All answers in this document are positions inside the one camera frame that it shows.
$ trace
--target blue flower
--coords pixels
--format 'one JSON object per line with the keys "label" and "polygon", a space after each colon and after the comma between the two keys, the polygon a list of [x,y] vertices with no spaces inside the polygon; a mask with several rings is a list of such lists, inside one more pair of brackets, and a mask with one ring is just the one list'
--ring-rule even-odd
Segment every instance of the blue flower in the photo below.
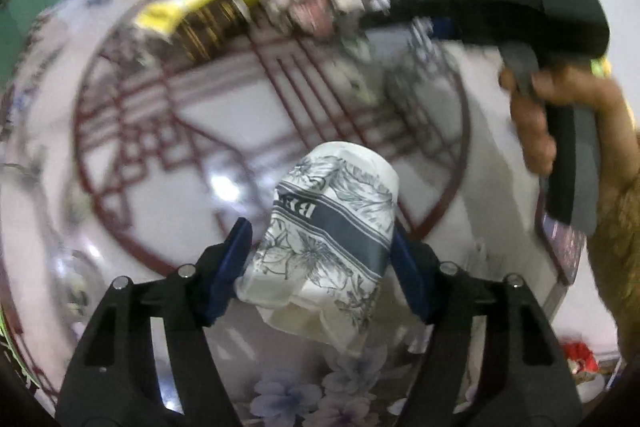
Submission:
{"label": "blue flower", "polygon": [[386,346],[367,347],[360,357],[325,353],[326,363],[333,370],[322,380],[329,395],[364,396],[374,398],[369,391],[380,378],[386,362]]}
{"label": "blue flower", "polygon": [[293,427],[296,416],[308,414],[322,398],[318,385],[296,385],[288,371],[266,372],[254,391],[260,396],[254,398],[249,410],[263,418],[265,427]]}
{"label": "blue flower", "polygon": [[369,407],[370,401],[363,397],[325,396],[302,427],[376,427],[378,415],[369,412]]}

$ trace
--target silver bolt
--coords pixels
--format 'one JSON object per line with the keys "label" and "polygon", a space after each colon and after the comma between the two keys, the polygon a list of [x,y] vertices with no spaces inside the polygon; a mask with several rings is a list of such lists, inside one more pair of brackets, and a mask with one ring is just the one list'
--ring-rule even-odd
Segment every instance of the silver bolt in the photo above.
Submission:
{"label": "silver bolt", "polygon": [[445,261],[444,263],[440,263],[440,271],[444,273],[444,275],[454,276],[460,271],[460,267],[456,263]]}
{"label": "silver bolt", "polygon": [[116,277],[111,285],[116,288],[116,290],[122,290],[129,285],[129,277],[125,277],[124,275]]}
{"label": "silver bolt", "polygon": [[510,273],[504,280],[509,286],[513,286],[514,288],[522,288],[524,286],[524,279],[517,273]]}
{"label": "silver bolt", "polygon": [[196,273],[196,267],[193,264],[183,264],[178,268],[178,275],[183,279],[193,277]]}

